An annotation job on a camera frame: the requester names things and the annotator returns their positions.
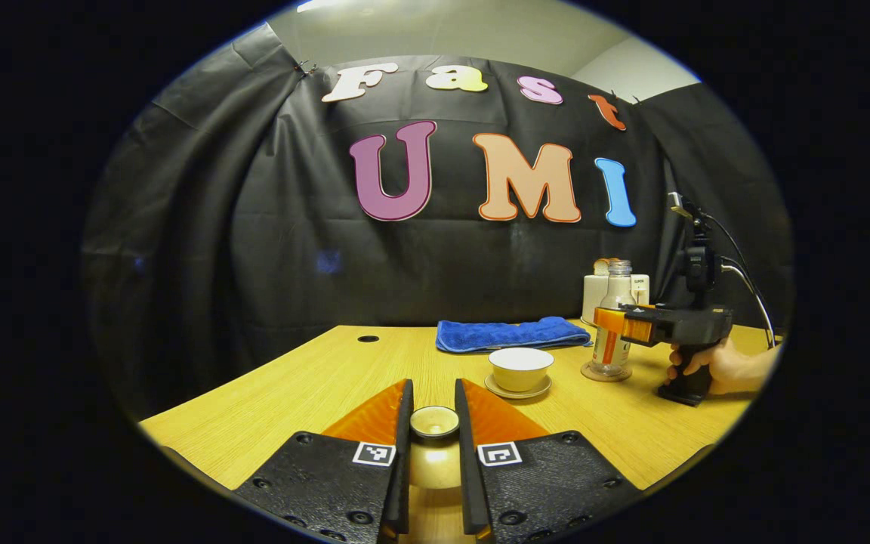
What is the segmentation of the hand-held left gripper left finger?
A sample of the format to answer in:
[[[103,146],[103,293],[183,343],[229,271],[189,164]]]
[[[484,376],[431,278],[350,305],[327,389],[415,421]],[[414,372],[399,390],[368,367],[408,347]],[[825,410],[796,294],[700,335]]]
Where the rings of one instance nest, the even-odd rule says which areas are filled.
[[[413,382],[402,379],[324,431],[296,431],[235,489],[329,543],[396,543],[409,530]]]

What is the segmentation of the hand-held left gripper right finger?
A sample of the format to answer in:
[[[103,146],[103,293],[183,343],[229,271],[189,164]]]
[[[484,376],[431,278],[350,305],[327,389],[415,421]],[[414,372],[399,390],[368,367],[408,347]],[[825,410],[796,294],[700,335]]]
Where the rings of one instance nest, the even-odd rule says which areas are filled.
[[[643,498],[580,431],[547,431],[456,379],[464,533],[480,543],[554,543]]]

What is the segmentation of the clear water bottle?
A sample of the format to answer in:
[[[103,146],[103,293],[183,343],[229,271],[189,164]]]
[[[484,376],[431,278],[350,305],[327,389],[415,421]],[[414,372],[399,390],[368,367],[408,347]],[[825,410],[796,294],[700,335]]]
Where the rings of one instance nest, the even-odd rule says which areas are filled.
[[[621,305],[635,305],[635,300],[631,295],[631,262],[619,259],[610,265],[608,292],[597,308],[617,309]],[[624,366],[628,364],[629,354],[631,343],[622,340],[615,333],[597,327],[591,361]]]

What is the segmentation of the yellow teacup lid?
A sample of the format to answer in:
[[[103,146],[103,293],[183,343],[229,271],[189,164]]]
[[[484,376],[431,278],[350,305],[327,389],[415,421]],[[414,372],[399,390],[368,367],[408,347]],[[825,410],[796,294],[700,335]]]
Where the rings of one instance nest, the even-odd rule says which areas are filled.
[[[424,489],[461,486],[460,419],[446,406],[420,407],[410,415],[410,483]]]

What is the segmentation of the round wooden coaster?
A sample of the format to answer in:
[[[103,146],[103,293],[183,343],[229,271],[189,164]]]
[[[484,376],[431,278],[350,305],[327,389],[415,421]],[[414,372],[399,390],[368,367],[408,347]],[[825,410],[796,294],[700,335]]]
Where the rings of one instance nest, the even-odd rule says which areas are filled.
[[[597,382],[620,382],[632,376],[632,369],[624,365],[602,364],[591,361],[580,369],[583,376]]]

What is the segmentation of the yellow teacup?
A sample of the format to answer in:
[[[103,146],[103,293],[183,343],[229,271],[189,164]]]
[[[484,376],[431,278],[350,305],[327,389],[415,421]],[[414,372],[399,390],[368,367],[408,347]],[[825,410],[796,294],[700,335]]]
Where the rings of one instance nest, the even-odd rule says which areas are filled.
[[[501,389],[523,393],[534,390],[547,378],[555,357],[536,348],[502,348],[488,355],[492,376]]]

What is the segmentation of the white toaster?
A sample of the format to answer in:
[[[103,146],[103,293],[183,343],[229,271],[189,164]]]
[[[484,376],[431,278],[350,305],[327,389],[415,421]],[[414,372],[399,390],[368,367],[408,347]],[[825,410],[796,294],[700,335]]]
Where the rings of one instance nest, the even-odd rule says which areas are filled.
[[[582,313],[583,323],[594,325],[594,313],[598,303],[604,299],[609,288],[609,269],[612,263],[619,261],[613,258],[609,266],[594,267],[594,272],[584,276]],[[631,275],[631,295],[636,305],[650,305],[650,276],[646,274]]]

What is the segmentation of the yellow saucer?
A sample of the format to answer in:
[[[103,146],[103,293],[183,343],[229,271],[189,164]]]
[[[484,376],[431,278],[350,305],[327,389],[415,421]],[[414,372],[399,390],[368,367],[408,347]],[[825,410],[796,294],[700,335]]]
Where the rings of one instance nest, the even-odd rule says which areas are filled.
[[[484,387],[486,387],[486,389],[491,391],[493,394],[496,394],[501,398],[515,400],[529,399],[541,396],[551,388],[552,384],[552,378],[550,378],[550,376],[545,376],[545,378],[542,379],[541,382],[539,382],[535,386],[532,386],[532,388],[529,390],[514,391],[510,389],[505,389],[504,387],[498,385],[493,374],[490,374],[483,380]]]

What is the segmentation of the blue towel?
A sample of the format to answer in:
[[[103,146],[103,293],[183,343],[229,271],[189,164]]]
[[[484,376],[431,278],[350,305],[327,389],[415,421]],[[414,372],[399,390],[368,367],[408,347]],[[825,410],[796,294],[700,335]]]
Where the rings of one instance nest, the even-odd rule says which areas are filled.
[[[593,344],[586,329],[562,317],[534,323],[453,323],[437,325],[436,348],[448,354],[487,354],[505,348],[558,348]]]

